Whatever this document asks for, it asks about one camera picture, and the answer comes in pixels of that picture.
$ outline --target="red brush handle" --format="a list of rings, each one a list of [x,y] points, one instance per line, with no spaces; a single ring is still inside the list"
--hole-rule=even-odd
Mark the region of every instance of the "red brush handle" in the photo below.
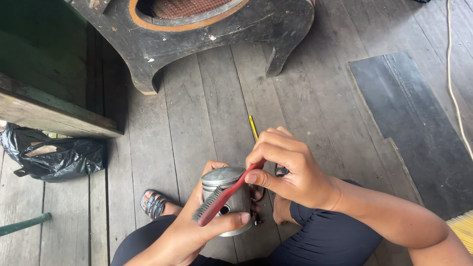
[[[245,183],[246,174],[253,169],[263,169],[266,159],[258,163],[252,164],[240,177],[240,179],[231,187],[225,189],[220,195],[210,204],[210,207],[202,214],[197,221],[197,224],[202,227],[206,226],[219,213],[220,209],[225,205],[228,199]]]

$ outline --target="black rubber mat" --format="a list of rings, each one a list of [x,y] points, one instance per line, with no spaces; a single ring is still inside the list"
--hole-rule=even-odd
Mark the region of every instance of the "black rubber mat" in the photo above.
[[[444,220],[473,210],[473,161],[412,56],[403,51],[349,66],[425,206]]]

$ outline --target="broom bristles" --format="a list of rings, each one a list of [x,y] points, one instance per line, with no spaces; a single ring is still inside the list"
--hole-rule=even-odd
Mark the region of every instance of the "broom bristles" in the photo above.
[[[470,254],[473,255],[473,211],[447,221]]]

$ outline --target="yellow pencil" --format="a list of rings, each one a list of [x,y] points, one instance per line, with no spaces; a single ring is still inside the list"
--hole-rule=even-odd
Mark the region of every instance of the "yellow pencil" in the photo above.
[[[250,118],[250,124],[251,124],[251,129],[253,130],[253,135],[254,135],[254,139],[255,139],[255,142],[258,141],[258,133],[256,133],[256,129],[254,128],[254,123],[253,123],[253,118],[250,116],[248,116]]]

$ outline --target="black sandal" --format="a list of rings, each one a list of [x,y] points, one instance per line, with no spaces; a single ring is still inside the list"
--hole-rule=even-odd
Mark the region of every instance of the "black sandal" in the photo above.
[[[274,176],[275,177],[281,178],[281,177],[287,175],[288,173],[290,173],[290,172],[286,167],[278,167],[277,163],[274,165]]]
[[[145,198],[146,192],[148,191],[151,191],[152,193],[149,196],[149,199],[144,202],[146,205],[145,207],[143,206],[143,199]],[[143,192],[143,195],[141,195],[140,206],[145,211],[146,215],[149,215],[151,219],[155,219],[161,216],[161,214],[163,213],[164,203],[170,202],[170,201],[171,200],[166,198],[164,194],[159,193],[158,191],[153,190],[153,189],[147,189],[145,190],[145,192]]]

